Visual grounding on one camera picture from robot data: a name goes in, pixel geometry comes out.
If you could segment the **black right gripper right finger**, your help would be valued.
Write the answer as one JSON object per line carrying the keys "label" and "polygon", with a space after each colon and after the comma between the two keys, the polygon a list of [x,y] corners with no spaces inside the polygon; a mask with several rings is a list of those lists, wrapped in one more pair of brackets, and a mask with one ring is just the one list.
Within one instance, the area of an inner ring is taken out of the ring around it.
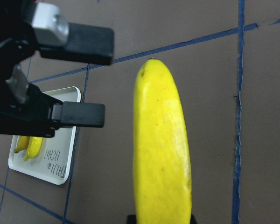
{"label": "black right gripper right finger", "polygon": [[193,214],[190,217],[190,224],[197,224],[196,218],[194,217]]}

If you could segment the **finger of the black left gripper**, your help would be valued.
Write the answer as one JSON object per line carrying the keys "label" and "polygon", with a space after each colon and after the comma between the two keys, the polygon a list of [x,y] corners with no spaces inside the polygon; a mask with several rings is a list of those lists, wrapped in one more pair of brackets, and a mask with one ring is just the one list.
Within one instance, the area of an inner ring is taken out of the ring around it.
{"label": "finger of the black left gripper", "polygon": [[36,2],[31,22],[41,57],[110,65],[114,31],[110,28],[70,23],[56,5]]}

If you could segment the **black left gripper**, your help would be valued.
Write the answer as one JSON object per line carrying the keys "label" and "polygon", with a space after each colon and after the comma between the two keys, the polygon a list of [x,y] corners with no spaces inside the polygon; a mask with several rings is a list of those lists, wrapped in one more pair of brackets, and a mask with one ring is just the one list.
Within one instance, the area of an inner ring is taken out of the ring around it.
{"label": "black left gripper", "polygon": [[52,138],[64,127],[105,123],[105,106],[58,100],[29,84],[20,62],[36,51],[32,0],[0,0],[0,134]]}

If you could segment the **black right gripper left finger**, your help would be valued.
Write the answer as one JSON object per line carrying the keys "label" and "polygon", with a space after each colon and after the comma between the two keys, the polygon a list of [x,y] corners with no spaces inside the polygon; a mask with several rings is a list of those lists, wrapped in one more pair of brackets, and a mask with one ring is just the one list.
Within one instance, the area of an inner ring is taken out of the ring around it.
{"label": "black right gripper left finger", "polygon": [[127,215],[126,224],[137,224],[136,215]]}

